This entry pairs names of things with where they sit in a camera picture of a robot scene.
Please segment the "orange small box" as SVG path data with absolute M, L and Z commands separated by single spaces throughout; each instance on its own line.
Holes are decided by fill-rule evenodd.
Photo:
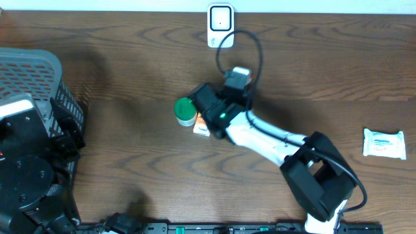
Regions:
M 202 114 L 199 112 L 194 124 L 193 133 L 205 137 L 210 137 L 211 132 L 205 123 L 205 120 L 202 118 Z

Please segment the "green lid jar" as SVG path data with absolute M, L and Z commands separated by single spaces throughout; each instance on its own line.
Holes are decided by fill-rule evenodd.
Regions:
M 194 125 L 198 115 L 192 100 L 188 97 L 181 97 L 175 102 L 174 114 L 178 123 L 184 127 Z

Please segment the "teal wet wipes pack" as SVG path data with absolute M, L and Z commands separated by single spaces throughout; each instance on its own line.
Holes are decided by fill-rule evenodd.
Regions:
M 364 128 L 363 155 L 406 160 L 404 133 L 381 133 Z

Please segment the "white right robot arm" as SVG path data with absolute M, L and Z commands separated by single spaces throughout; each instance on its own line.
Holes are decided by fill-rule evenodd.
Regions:
M 209 83 L 197 86 L 189 98 L 216 137 L 248 148 L 279 167 L 307 213 L 306 232 L 336 233 L 358 181 L 326 135 L 305 136 L 280 129 L 246 110 L 244 97 L 215 90 Z

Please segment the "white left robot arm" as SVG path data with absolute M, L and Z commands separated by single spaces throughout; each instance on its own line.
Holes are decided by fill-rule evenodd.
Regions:
M 50 136 L 30 94 L 1 102 L 1 232 L 75 233 L 81 223 L 68 163 L 77 161 L 83 134 L 54 99 L 62 129 Z

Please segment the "white barcode scanner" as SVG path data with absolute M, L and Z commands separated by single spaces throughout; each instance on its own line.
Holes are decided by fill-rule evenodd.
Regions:
M 218 48 L 235 28 L 235 10 L 228 3 L 214 3 L 207 10 L 207 45 Z

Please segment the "grey plastic basket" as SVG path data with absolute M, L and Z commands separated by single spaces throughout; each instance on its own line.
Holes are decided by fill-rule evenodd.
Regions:
M 50 137 L 63 134 L 50 99 L 72 115 L 80 131 L 84 130 L 84 111 L 64 84 L 62 64 L 53 53 L 42 49 L 1 48 L 1 118 L 25 109 L 22 104 L 6 103 L 20 94 L 31 95 Z

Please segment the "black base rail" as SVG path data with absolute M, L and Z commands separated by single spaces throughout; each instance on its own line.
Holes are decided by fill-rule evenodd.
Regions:
M 334 226 L 309 219 L 305 224 L 284 220 L 277 223 L 171 223 L 165 220 L 137 220 L 115 213 L 95 224 L 81 224 L 75 234 L 383 234 L 378 223 L 344 223 Z

